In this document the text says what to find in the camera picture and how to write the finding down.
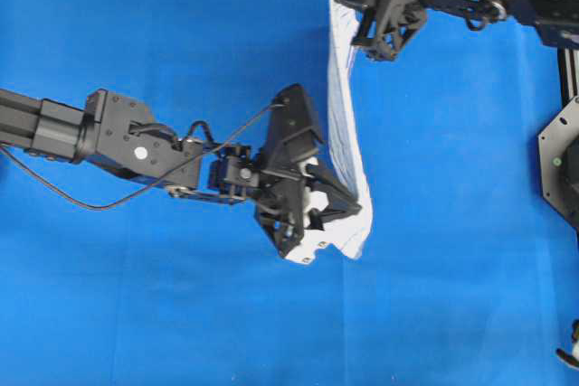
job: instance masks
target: blue surface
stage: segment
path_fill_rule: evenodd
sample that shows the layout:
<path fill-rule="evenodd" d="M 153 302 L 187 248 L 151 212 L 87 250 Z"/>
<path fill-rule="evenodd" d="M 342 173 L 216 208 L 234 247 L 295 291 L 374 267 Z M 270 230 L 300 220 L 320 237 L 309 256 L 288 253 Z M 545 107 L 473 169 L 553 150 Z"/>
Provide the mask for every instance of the blue surface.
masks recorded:
<path fill-rule="evenodd" d="M 0 84 L 82 107 L 96 88 L 224 137 L 303 83 L 325 118 L 327 0 L 2 0 Z M 161 192 L 90 213 L 0 160 L 0 383 L 575 385 L 574 232 L 539 196 L 555 52 L 512 21 L 430 21 L 395 64 L 359 58 L 375 202 L 364 256 L 277 259 L 252 207 Z M 243 140 L 259 145 L 266 122 Z M 91 202 L 134 187 L 31 161 Z"/>

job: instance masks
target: white cloth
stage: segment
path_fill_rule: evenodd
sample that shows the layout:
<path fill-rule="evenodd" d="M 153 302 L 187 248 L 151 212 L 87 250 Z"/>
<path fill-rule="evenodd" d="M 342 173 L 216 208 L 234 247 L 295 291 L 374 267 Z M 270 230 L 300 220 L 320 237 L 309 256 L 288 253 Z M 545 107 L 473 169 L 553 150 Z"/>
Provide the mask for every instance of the white cloth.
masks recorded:
<path fill-rule="evenodd" d="M 329 0 L 329 8 L 331 32 L 327 66 L 327 106 L 330 155 L 339 180 L 357 196 L 362 210 L 350 219 L 332 221 L 326 225 L 325 232 L 332 233 L 333 238 L 329 241 L 344 255 L 358 259 L 365 240 L 370 235 L 374 215 L 357 139 L 350 90 L 350 72 L 356 57 L 356 50 L 350 43 L 359 23 L 354 10 L 339 5 L 334 0 Z"/>

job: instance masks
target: blue background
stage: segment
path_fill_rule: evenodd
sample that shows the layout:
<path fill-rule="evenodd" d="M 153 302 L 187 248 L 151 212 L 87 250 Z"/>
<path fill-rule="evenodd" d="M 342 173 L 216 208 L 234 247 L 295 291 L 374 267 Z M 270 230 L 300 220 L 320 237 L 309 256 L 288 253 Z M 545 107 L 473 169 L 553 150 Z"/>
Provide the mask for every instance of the blue background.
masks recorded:
<path fill-rule="evenodd" d="M 0 4 L 3 88 L 76 107 L 113 89 L 223 138 L 300 82 L 326 123 L 327 0 Z M 279 260 L 249 204 L 85 212 L 0 159 L 0 383 L 576 384 L 554 356 L 579 315 L 576 239 L 537 170 L 555 51 L 432 13 L 397 63 L 359 56 L 353 93 L 375 205 L 357 262 Z M 27 161 L 90 202 L 135 188 Z"/>

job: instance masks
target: metal frame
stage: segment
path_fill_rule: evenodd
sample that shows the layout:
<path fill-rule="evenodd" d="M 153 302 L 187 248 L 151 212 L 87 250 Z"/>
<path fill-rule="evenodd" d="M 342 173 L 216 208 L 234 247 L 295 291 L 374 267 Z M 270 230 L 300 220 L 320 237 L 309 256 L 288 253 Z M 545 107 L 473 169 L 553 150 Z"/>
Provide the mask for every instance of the metal frame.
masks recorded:
<path fill-rule="evenodd" d="M 566 220 L 568 220 L 569 211 L 559 182 L 559 167 L 565 150 L 578 136 L 579 98 L 575 98 L 537 137 L 543 197 Z"/>

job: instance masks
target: white fabric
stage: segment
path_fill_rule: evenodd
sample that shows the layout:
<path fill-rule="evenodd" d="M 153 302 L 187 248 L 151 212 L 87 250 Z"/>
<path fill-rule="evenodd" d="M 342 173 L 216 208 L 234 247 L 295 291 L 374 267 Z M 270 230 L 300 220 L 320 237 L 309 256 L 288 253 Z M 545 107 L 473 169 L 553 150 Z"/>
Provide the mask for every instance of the white fabric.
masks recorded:
<path fill-rule="evenodd" d="M 330 0 L 330 23 L 330 55 L 327 67 L 330 155 L 338 179 L 357 197 L 362 210 L 347 219 L 326 223 L 323 231 L 306 230 L 299 246 L 286 256 L 286 259 L 303 265 L 311 264 L 316 258 L 316 250 L 324 249 L 329 244 L 336 246 L 351 259 L 360 258 L 365 239 L 372 228 L 374 213 L 358 145 L 349 83 L 350 71 L 356 57 L 356 51 L 352 49 L 350 42 L 356 33 L 358 21 L 353 10 Z M 316 165 L 318 162 L 314 158 L 305 163 Z M 308 219 L 308 212 L 312 208 L 323 211 L 327 207 L 327 197 L 324 193 L 315 195 L 305 192 L 304 207 L 304 218 Z"/>

